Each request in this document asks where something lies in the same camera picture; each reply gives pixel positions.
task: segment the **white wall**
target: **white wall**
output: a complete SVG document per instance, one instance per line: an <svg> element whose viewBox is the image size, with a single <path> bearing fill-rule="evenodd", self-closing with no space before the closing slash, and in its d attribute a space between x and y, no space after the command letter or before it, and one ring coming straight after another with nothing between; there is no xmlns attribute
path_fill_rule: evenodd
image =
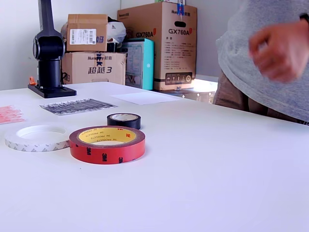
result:
<svg viewBox="0 0 309 232"><path fill-rule="evenodd" d="M108 14L117 18L120 0L52 0L55 29L60 31L68 14ZM40 32L38 1L0 1L0 90L27 87L36 78L37 61L32 41Z"/></svg>
<svg viewBox="0 0 309 232"><path fill-rule="evenodd" d="M242 0L187 0L187 5L197 7L198 14L197 74L220 75L216 40L226 31L228 20L237 11L240 1Z"/></svg>
<svg viewBox="0 0 309 232"><path fill-rule="evenodd" d="M122 0L121 9L154 3L155 0Z"/></svg>

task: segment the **black electrical tape roll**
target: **black electrical tape roll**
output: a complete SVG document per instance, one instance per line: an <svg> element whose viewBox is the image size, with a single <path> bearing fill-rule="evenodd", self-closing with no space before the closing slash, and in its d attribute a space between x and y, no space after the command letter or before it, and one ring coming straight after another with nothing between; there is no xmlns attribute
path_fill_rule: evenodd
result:
<svg viewBox="0 0 309 232"><path fill-rule="evenodd" d="M135 114L113 114L107 116L107 125L108 126L120 126L120 127L129 127L140 129L140 119L139 115Z"/></svg>

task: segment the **tape roll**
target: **tape roll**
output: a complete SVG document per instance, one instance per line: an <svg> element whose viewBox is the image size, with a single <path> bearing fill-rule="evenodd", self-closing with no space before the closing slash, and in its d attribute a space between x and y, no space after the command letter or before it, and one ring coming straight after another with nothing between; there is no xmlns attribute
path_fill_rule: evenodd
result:
<svg viewBox="0 0 309 232"><path fill-rule="evenodd" d="M140 129L141 117L135 114L113 114L107 116L107 125Z"/></svg>
<svg viewBox="0 0 309 232"><path fill-rule="evenodd" d="M56 138L23 138L32 133L57 132ZM49 152L57 151L70 146L70 131L59 124L51 123L49 125L32 125L28 127L20 127L15 130L8 131L4 138L5 144L14 150L24 152Z"/></svg>
<svg viewBox="0 0 309 232"><path fill-rule="evenodd" d="M122 144L94 144L103 141L122 142ZM130 162L145 153L145 134L137 129L118 126L80 129L70 135L70 151L74 158L87 163Z"/></svg>

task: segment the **orange object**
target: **orange object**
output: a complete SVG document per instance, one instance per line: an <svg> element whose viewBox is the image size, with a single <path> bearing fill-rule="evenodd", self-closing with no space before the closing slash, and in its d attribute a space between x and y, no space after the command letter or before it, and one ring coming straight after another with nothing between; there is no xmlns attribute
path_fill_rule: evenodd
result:
<svg viewBox="0 0 309 232"><path fill-rule="evenodd" d="M31 77L29 78L29 84L32 85L32 86L36 86L36 85L37 85L37 83L34 81L33 76L31 76Z"/></svg>
<svg viewBox="0 0 309 232"><path fill-rule="evenodd" d="M96 145L102 141L118 145ZM90 127L70 135L74 158L94 164L117 164L136 160L145 153L145 134L137 129L118 126Z"/></svg>

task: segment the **hand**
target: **hand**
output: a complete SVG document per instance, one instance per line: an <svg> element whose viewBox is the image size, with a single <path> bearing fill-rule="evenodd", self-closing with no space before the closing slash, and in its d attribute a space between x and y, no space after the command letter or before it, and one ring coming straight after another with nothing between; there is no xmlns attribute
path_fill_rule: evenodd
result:
<svg viewBox="0 0 309 232"><path fill-rule="evenodd" d="M297 80L309 59L309 24L300 20L264 28L250 38L249 52L263 76L282 83Z"/></svg>

